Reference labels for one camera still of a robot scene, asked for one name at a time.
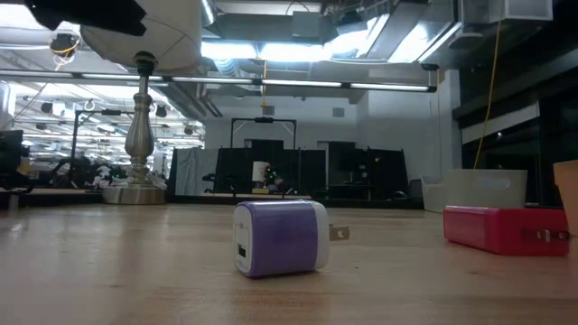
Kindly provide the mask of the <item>purple and white USB charger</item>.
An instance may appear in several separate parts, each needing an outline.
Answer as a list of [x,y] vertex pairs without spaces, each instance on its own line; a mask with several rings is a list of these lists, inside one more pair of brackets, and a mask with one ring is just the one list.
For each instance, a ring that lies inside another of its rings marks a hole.
[[243,201],[233,212],[234,265],[247,278],[321,269],[330,243],[349,238],[313,200]]

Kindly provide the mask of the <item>red wall charger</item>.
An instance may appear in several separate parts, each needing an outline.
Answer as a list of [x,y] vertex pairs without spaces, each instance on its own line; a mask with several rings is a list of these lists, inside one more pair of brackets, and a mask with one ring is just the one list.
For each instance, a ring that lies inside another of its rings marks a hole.
[[448,206],[443,211],[447,241],[496,255],[566,256],[570,234],[561,209],[497,209]]

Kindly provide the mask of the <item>black monitor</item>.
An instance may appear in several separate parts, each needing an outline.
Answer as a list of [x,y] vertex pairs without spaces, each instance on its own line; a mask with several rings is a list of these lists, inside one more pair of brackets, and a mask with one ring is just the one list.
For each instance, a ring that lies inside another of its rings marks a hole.
[[22,130],[0,131],[0,184],[15,186],[21,182],[22,141]]

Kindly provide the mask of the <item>grey partition panel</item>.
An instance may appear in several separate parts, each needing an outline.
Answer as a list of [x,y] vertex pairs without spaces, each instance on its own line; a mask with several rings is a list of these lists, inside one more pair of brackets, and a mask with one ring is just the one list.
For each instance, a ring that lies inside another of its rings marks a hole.
[[214,183],[203,177],[215,173],[218,156],[218,149],[174,149],[168,192],[177,196],[200,196],[205,190],[213,190]]

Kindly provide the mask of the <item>black bar with light strips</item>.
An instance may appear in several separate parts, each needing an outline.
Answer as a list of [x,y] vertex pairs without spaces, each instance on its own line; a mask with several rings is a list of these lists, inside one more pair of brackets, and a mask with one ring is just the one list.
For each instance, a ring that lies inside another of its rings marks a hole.
[[[79,84],[112,84],[134,83],[140,77],[130,74],[110,73],[87,73],[67,72],[51,70],[2,70],[0,80],[24,81],[24,82],[56,82],[56,83],[79,83]],[[417,93],[433,93],[436,86],[429,85],[406,85],[390,83],[361,83],[361,82],[338,82],[318,80],[292,80],[292,79],[243,79],[243,78],[217,78],[217,77],[174,77],[152,76],[149,78],[154,84],[185,84],[200,83],[210,85],[235,85],[235,86],[274,86],[274,87],[300,87],[300,88],[339,88],[352,90],[376,90],[376,91],[401,91]]]

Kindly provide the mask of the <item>black curtain partitions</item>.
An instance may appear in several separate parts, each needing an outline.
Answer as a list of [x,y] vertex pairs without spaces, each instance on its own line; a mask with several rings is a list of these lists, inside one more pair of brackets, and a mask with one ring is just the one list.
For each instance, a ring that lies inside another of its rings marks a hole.
[[[251,181],[254,161],[270,163],[265,182]],[[286,149],[280,140],[252,140],[244,148],[221,148],[216,171],[204,176],[219,193],[268,194],[327,200],[392,200],[407,193],[402,150],[358,148],[320,142],[315,149]]]

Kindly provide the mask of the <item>white plastic bin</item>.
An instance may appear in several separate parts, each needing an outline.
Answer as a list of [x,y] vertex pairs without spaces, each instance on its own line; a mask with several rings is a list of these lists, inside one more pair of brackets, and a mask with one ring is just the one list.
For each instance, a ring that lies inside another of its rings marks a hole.
[[421,177],[424,209],[447,206],[521,209],[526,204],[527,171],[452,169],[443,178]]

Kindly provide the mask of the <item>orange plastic tray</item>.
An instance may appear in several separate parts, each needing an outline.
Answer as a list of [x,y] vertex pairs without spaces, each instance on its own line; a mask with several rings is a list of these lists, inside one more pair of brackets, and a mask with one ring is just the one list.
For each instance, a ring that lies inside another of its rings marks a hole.
[[571,235],[578,237],[578,160],[554,164],[557,186]]

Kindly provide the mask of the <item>black gantry frame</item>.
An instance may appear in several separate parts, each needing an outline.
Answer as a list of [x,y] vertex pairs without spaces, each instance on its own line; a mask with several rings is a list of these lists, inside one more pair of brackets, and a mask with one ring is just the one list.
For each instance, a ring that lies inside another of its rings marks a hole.
[[247,117],[232,117],[230,120],[230,128],[229,128],[229,148],[233,148],[234,146],[234,136],[236,133],[236,130],[234,129],[235,127],[235,123],[237,121],[242,121],[242,122],[253,122],[256,124],[274,124],[274,123],[290,123],[293,125],[293,150],[297,149],[297,120],[296,119],[278,119],[278,118],[272,118],[272,117],[266,117],[266,116],[261,116],[261,117],[254,117],[254,118],[247,118]]

